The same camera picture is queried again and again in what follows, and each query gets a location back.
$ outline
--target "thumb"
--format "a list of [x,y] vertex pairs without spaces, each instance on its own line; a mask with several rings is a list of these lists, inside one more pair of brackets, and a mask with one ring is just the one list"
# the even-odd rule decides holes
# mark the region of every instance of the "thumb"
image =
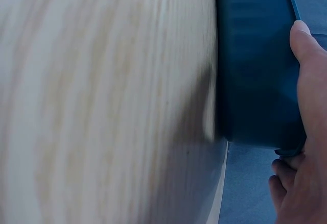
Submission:
[[321,54],[326,55],[326,51],[311,36],[308,26],[301,20],[295,21],[291,29],[290,44],[300,65],[316,59]]

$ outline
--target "wood grain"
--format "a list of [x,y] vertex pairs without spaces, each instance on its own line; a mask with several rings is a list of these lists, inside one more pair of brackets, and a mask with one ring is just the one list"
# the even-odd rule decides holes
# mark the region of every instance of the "wood grain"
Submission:
[[217,223],[214,0],[0,2],[0,223]]

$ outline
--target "blue surface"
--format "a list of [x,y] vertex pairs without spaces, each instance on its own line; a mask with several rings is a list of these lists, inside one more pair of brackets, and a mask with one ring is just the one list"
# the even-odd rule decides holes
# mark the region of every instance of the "blue surface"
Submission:
[[[327,34],[327,0],[296,0],[302,19],[312,33]],[[327,36],[314,35],[327,48]],[[274,223],[269,195],[273,150],[231,144],[219,224]]]

